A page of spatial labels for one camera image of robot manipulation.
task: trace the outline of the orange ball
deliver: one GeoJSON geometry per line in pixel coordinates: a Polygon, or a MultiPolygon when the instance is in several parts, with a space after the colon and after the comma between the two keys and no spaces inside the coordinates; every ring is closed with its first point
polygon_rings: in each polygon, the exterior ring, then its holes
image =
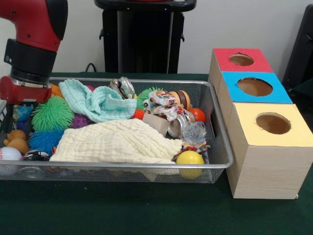
{"type": "Polygon", "coordinates": [[[201,109],[189,109],[188,111],[193,114],[195,121],[205,122],[205,114],[201,109]]]}

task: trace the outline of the blue spiky ball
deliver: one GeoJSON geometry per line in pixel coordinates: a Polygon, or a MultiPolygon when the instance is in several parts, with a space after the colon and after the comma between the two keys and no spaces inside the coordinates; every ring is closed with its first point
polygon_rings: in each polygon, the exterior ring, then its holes
{"type": "Polygon", "coordinates": [[[33,116],[36,132],[64,131],[73,124],[74,112],[64,99],[53,95],[47,103],[36,107],[33,116]]]}
{"type": "Polygon", "coordinates": [[[46,152],[52,156],[52,148],[57,147],[64,131],[55,132],[34,132],[29,139],[29,147],[31,150],[39,150],[46,152]]]}

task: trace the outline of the wooden block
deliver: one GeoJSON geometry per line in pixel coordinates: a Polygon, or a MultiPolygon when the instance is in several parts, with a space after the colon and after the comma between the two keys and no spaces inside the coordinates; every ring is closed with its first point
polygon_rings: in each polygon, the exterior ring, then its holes
{"type": "Polygon", "coordinates": [[[145,114],[142,121],[156,129],[164,137],[166,136],[168,127],[170,126],[170,122],[167,119],[153,114],[145,114]]]}
{"type": "Polygon", "coordinates": [[[233,102],[292,104],[272,72],[222,72],[217,94],[226,128],[233,102]]]}
{"type": "Polygon", "coordinates": [[[313,162],[313,134],[296,105],[234,103],[228,135],[234,198],[296,198],[313,162]]]}
{"type": "Polygon", "coordinates": [[[219,62],[217,61],[217,58],[216,58],[214,51],[213,51],[212,52],[212,58],[211,58],[211,65],[210,65],[208,82],[213,85],[216,94],[219,91],[221,76],[222,76],[222,73],[221,73],[221,69],[219,66],[219,62]]]}
{"type": "Polygon", "coordinates": [[[273,72],[260,49],[215,48],[213,52],[222,72],[273,72]]]}

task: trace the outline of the wire mesh tray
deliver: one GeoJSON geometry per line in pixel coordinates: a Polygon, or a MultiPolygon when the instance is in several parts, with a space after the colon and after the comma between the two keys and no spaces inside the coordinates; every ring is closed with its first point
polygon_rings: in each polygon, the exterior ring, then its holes
{"type": "MultiPolygon", "coordinates": [[[[66,78],[51,78],[58,84],[66,78]]],[[[93,87],[107,86],[111,79],[76,78],[93,87]]],[[[110,163],[63,163],[0,161],[0,180],[45,180],[45,181],[100,181],[100,182],[159,182],[159,183],[215,183],[224,169],[233,163],[233,155],[223,124],[214,88],[207,82],[131,80],[137,94],[150,87],[166,91],[186,91],[194,108],[206,115],[207,143],[211,146],[203,154],[205,164],[110,164],[110,163]],[[2,174],[3,167],[11,167],[14,174],[2,174]],[[193,175],[201,171],[196,179],[185,179],[179,172],[193,175]]],[[[4,101],[0,101],[0,125],[6,117],[4,101]]],[[[0,134],[0,148],[6,133],[0,134]]]]}

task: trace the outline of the green spiky ball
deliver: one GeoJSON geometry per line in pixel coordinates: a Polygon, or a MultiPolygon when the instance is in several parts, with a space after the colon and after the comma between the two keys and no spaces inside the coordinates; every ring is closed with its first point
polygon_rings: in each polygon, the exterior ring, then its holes
{"type": "Polygon", "coordinates": [[[52,96],[47,103],[39,104],[32,120],[35,131],[63,131],[72,125],[74,112],[67,102],[58,96],[52,96]]]}
{"type": "Polygon", "coordinates": [[[152,87],[152,88],[148,88],[146,90],[144,90],[142,93],[140,93],[138,95],[138,98],[137,98],[137,109],[141,109],[143,110],[144,107],[143,107],[143,101],[145,101],[146,99],[149,98],[149,93],[150,92],[153,92],[153,91],[161,91],[162,89],[160,88],[155,88],[155,87],[152,87]]]}

